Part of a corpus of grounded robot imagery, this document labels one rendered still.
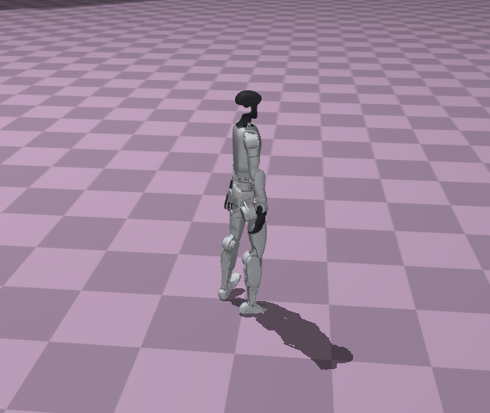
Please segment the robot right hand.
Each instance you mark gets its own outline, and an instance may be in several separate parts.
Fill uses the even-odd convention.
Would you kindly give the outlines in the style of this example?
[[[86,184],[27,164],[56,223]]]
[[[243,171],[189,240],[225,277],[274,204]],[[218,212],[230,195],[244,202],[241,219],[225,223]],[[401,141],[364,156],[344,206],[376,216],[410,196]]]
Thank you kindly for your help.
[[[267,214],[267,212],[262,213],[262,211],[263,211],[263,208],[261,206],[257,206],[257,211],[256,211],[257,220],[255,222],[255,227],[254,227],[253,231],[248,231],[248,233],[254,234],[254,233],[257,233],[257,232],[262,230],[262,227],[263,227],[264,222],[265,222],[265,215]]]

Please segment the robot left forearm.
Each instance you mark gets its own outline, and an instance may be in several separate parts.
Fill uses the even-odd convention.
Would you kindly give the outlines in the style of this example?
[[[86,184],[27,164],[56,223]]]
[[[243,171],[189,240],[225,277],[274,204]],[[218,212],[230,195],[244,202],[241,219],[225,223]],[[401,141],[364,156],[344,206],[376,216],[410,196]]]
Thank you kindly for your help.
[[[233,184],[234,184],[234,183],[237,183],[238,177],[237,177],[237,176],[236,176],[236,174],[235,174],[235,171],[234,171],[234,166],[233,166],[233,178],[232,178],[232,179],[233,179]],[[233,187],[233,186],[232,186],[232,187]]]

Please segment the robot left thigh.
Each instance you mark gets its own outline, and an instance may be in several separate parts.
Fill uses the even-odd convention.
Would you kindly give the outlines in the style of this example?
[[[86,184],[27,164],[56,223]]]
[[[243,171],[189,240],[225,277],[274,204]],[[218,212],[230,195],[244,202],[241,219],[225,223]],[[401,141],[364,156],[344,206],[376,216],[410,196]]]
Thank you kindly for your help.
[[[231,189],[228,190],[228,200],[232,204],[232,209],[230,209],[229,237],[224,242],[224,250],[234,253],[239,248],[239,240],[245,226],[245,221],[243,220],[240,209],[233,204]]]

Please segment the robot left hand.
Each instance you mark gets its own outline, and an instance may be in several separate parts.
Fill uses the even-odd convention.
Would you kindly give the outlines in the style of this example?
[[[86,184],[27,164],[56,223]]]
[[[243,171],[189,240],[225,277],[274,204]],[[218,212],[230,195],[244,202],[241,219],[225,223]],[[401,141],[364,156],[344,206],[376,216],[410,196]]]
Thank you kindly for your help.
[[[233,185],[233,179],[230,182],[230,187],[229,187],[230,189],[232,189],[232,185]],[[224,205],[225,209],[226,209],[227,200],[228,200],[228,193],[226,195],[226,200],[225,200],[225,205]],[[231,209],[232,209],[232,204],[231,204]],[[229,201],[227,204],[227,210],[230,211],[230,202]]]

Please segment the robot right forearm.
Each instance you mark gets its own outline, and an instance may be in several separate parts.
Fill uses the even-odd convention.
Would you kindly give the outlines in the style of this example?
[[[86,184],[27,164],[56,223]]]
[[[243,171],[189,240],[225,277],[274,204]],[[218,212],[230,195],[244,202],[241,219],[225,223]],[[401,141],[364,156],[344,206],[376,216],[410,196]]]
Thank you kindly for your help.
[[[267,196],[264,189],[265,188],[264,180],[265,180],[265,174],[263,171],[259,170],[255,174],[254,183],[252,184],[252,189],[254,189],[257,206],[261,206],[263,208],[262,213],[267,212],[269,209],[267,204]]]

